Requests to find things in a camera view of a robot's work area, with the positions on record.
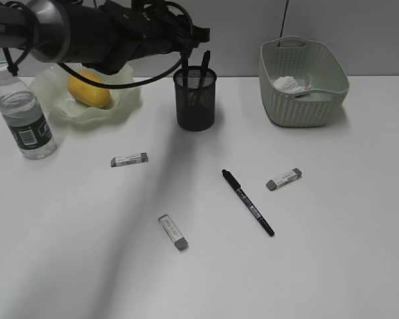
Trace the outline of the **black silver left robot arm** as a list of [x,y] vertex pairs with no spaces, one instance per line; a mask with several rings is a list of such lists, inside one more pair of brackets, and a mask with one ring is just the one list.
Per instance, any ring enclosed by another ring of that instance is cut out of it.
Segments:
[[210,40],[172,1],[0,2],[0,49],[20,49],[40,62],[81,63],[106,75],[131,60],[178,52],[188,56]]

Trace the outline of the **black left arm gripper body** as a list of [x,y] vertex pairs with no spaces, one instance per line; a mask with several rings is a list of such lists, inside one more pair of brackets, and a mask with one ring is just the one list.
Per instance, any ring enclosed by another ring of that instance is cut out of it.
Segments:
[[99,9],[116,34],[108,56],[112,62],[173,52],[190,54],[210,41],[210,29],[195,26],[188,12],[172,1],[132,1],[130,7],[105,1]]

